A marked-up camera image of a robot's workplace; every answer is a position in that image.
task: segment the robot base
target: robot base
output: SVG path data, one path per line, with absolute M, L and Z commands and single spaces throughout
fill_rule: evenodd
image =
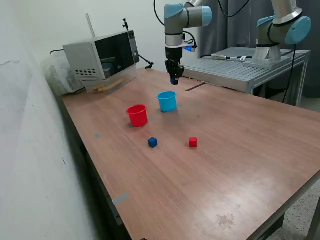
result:
M 243 65 L 245 65 L 246 67 L 274 70 L 274 69 L 280 68 L 283 65 L 286 65 L 289 62 L 291 62 L 291 58 L 283 56 L 281 57 L 281 60 L 279 60 L 278 62 L 273 62 L 271 64 L 254 63 L 253 60 L 250 59 L 245 63 L 243 63 Z
M 246 67 L 273 70 L 290 62 L 290 57 L 281 55 L 279 45 L 271 47 L 256 47 L 254 57 L 244 63 Z

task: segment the white wall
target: white wall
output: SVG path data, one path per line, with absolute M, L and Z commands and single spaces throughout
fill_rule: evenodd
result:
M 0 239 L 96 240 L 83 158 L 9 1 L 0 0 Z
M 62 45 L 90 38 L 85 13 L 91 16 L 96 36 L 110 35 L 124 30 L 124 18 L 134 30 L 139 53 L 154 68 L 165 71 L 165 29 L 158 22 L 153 0 L 11 0 L 34 49 L 39 63 L 51 50 Z M 170 0 L 157 0 L 156 8 L 163 21 L 164 6 Z M 182 62 L 197 59 L 197 53 L 184 51 Z M 138 67 L 146 64 L 141 59 Z

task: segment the blue cup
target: blue cup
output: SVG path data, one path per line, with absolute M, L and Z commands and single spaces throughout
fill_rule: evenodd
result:
M 156 96 L 159 100 L 161 112 L 166 113 L 177 108 L 176 95 L 175 91 L 164 91 Z

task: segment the metal table leg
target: metal table leg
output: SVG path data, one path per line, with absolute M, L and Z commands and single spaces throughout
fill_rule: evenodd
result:
M 316 206 L 314 217 L 309 229 L 308 236 L 305 240 L 319 240 L 320 239 L 320 199 Z
M 293 69 L 291 84 L 286 99 L 286 103 L 289 105 L 297 107 L 300 105 L 305 84 L 307 66 L 308 61 L 305 61 L 303 65 L 296 66 Z
M 254 87 L 249 87 L 249 86 L 248 86 L 246 94 L 253 95 L 254 92 L 255 92 Z

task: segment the red cube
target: red cube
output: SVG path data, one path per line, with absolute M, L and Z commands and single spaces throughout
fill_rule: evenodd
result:
M 190 137 L 189 139 L 189 147 L 196 148 L 198 146 L 198 139 L 196 137 Z

